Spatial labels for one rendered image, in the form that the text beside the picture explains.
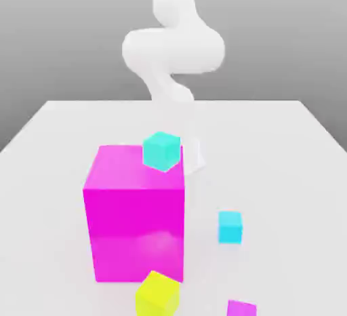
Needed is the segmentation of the small cyan cube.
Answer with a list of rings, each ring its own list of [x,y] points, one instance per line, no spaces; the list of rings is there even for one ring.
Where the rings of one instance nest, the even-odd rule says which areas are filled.
[[[242,242],[243,221],[240,212],[221,211],[218,214],[218,241],[219,243]]]

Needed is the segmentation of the small teal cube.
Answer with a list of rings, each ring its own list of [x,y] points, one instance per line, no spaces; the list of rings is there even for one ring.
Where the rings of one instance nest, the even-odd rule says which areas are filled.
[[[161,172],[167,172],[180,162],[180,146],[179,136],[156,132],[143,141],[143,163]]]

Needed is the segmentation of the small purple cube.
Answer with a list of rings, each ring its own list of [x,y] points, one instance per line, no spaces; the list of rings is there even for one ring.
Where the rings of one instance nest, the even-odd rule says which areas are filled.
[[[257,307],[251,303],[229,300],[226,316],[257,316]]]

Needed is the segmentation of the small yellow cube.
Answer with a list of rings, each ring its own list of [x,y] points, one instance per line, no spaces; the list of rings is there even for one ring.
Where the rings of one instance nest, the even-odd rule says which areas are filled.
[[[151,271],[136,291],[136,316],[174,316],[180,301],[180,283]]]

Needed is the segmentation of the large magenta box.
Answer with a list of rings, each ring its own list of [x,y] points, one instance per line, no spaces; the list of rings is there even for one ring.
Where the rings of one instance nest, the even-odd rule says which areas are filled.
[[[83,187],[98,282],[184,279],[184,168],[143,164],[140,145],[100,146]]]

